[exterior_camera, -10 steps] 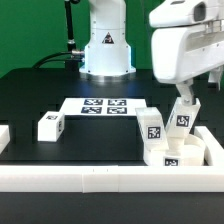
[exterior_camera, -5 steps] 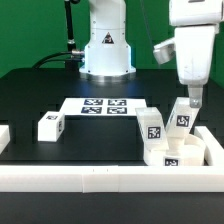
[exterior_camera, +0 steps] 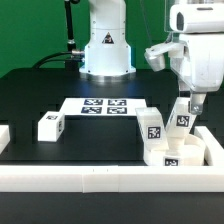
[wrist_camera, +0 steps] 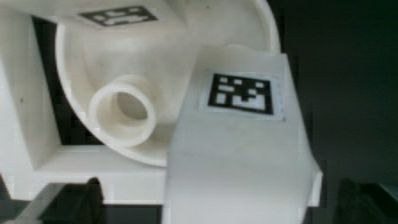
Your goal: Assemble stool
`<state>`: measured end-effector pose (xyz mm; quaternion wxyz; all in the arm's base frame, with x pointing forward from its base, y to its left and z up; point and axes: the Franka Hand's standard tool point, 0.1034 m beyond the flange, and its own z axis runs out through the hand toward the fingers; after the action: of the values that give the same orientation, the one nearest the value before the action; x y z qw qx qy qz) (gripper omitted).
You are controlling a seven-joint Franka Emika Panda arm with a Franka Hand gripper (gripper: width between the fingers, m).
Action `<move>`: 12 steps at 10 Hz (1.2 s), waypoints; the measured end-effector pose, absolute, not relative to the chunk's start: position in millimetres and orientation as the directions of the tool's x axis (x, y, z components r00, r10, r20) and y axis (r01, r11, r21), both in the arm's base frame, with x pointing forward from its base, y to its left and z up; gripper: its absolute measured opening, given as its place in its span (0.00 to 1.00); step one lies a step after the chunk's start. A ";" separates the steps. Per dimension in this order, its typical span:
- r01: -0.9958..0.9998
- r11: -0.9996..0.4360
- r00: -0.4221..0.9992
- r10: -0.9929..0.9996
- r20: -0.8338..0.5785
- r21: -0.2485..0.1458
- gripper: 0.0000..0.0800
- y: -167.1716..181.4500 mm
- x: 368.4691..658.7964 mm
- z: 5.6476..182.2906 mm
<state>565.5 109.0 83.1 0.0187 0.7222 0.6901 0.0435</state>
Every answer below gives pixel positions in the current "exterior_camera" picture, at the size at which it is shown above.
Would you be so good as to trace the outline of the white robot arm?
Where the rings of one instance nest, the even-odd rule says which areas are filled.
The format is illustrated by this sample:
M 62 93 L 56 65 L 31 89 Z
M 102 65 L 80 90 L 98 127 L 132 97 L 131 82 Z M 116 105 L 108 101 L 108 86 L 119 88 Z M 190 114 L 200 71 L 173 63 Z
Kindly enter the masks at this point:
M 190 93 L 189 112 L 203 110 L 208 92 L 224 81 L 224 0 L 165 0 L 165 42 L 145 50 L 153 71 L 165 68 L 165 56 L 178 76 L 179 89 Z M 90 40 L 80 71 L 98 80 L 133 73 L 125 40 L 124 0 L 89 0 Z

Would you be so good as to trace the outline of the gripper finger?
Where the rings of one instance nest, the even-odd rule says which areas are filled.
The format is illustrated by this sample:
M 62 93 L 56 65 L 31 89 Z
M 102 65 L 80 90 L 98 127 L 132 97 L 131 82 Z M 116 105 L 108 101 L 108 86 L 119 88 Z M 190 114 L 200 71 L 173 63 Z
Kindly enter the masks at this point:
M 189 112 L 192 115 L 200 115 L 203 112 L 205 93 L 190 92 Z

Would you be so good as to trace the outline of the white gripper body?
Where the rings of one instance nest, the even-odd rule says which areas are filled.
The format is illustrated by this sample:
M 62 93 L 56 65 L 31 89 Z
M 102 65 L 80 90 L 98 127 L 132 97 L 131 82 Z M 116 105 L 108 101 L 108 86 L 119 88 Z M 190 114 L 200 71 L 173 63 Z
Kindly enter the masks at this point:
M 224 78 L 224 34 L 180 34 L 179 43 L 172 71 L 194 92 L 217 91 Z

